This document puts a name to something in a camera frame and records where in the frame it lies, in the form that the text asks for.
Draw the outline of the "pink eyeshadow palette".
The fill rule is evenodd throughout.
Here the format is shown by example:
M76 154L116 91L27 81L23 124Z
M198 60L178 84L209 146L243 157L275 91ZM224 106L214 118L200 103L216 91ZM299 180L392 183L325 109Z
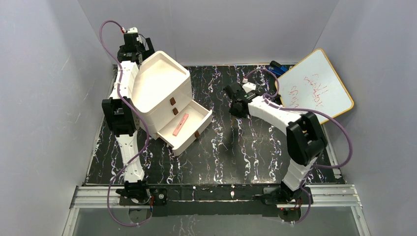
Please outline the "pink eyeshadow palette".
M187 121L189 117L188 113L185 113L183 115L183 117L181 118L181 120L179 121L179 123L177 124L177 126L175 127L174 131L173 131L173 136L177 136L179 134L179 132L181 131L182 127L184 126L185 122Z

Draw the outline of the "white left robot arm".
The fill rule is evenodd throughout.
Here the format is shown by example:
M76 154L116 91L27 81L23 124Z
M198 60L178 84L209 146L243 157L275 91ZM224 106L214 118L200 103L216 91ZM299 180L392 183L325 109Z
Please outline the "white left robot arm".
M136 28L125 29L120 26L119 29L124 44L119 47L118 54L112 56L117 63L117 77L110 96L102 100L102 109L122 156L123 168L115 177L123 176L124 187L116 190L116 193L125 200L145 205L153 197L139 155L147 148L149 140L146 139L142 149L138 149L138 131L143 120L133 103L132 94L143 55L150 55L151 50L146 49Z

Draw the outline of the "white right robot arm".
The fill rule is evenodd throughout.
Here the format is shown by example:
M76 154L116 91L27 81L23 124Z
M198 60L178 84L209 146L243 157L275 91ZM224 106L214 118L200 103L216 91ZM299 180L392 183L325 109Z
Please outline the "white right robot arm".
M327 146L318 118L312 112L298 114L285 111L247 84L233 83L223 89L231 101L229 112L237 118L260 118L286 136L290 164L278 189L263 194L262 199L277 202L298 200L308 173Z

